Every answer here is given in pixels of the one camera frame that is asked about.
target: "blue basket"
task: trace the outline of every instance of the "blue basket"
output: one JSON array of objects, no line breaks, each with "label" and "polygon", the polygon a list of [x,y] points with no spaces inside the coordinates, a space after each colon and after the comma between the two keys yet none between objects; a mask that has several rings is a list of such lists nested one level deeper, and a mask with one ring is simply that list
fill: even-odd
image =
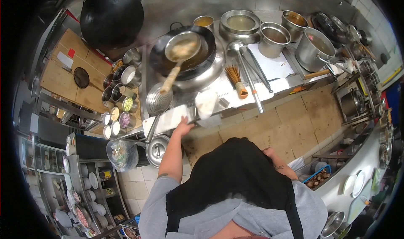
[{"label": "blue basket", "polygon": [[305,183],[305,182],[309,181],[309,179],[311,179],[311,178],[314,177],[317,173],[319,173],[320,171],[322,171],[322,170],[324,170],[324,169],[326,169],[326,172],[327,172],[327,173],[330,173],[330,174],[331,174],[331,167],[330,167],[330,165],[326,165],[326,166],[322,167],[320,170],[316,171],[314,174],[312,174],[310,177],[308,177],[308,178],[307,178],[306,180],[304,180],[302,183]]}]

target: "tattoo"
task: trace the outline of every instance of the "tattoo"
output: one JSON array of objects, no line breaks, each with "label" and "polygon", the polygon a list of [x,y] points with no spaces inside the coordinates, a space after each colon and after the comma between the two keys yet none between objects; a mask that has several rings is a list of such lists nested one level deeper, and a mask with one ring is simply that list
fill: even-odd
[{"label": "tattoo", "polygon": [[164,177],[164,176],[168,176],[168,173],[161,173],[159,176],[157,176],[157,178]]},{"label": "tattoo", "polygon": [[275,170],[280,170],[280,169],[283,169],[284,166],[278,166],[278,167],[276,167],[276,164],[274,164],[274,168],[275,168]]}]

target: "slotted strainer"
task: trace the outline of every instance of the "slotted strainer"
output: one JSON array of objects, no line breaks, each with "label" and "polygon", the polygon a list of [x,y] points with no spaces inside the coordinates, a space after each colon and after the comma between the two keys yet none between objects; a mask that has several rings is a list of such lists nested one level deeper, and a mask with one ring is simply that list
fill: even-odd
[{"label": "slotted strainer", "polygon": [[155,84],[146,98],[147,111],[151,116],[156,116],[145,141],[147,144],[149,144],[153,138],[161,114],[169,108],[171,101],[173,100],[173,90],[170,89],[167,94],[161,95],[161,86],[163,86],[163,83]]}]

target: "wok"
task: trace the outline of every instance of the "wok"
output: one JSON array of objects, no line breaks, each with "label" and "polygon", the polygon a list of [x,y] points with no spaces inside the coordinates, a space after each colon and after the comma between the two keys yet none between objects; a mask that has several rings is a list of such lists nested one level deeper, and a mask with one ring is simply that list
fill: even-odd
[{"label": "wok", "polygon": [[85,0],[80,28],[87,43],[99,50],[131,45],[143,25],[140,0]]},{"label": "wok", "polygon": [[216,57],[216,43],[215,36],[212,32],[204,27],[200,26],[182,26],[176,28],[160,37],[160,39],[154,44],[151,52],[149,63],[154,71],[160,73],[161,75],[167,77],[170,70],[175,67],[177,63],[174,63],[167,59],[164,50],[167,43],[175,35],[182,33],[184,31],[192,31],[199,34],[201,38],[201,47],[198,53],[189,60],[186,60],[182,66],[181,71],[177,76],[177,80],[188,80],[195,76],[203,73],[210,65],[213,63]]}]

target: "bamboo brush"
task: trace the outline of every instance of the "bamboo brush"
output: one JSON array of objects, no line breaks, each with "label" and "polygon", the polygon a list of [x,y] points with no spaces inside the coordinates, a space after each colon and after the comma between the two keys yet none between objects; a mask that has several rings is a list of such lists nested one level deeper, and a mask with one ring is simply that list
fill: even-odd
[{"label": "bamboo brush", "polygon": [[226,66],[225,70],[227,72],[227,76],[231,80],[231,82],[235,85],[235,89],[240,99],[245,99],[248,96],[248,92],[245,89],[243,83],[240,79],[240,72],[237,66]]}]

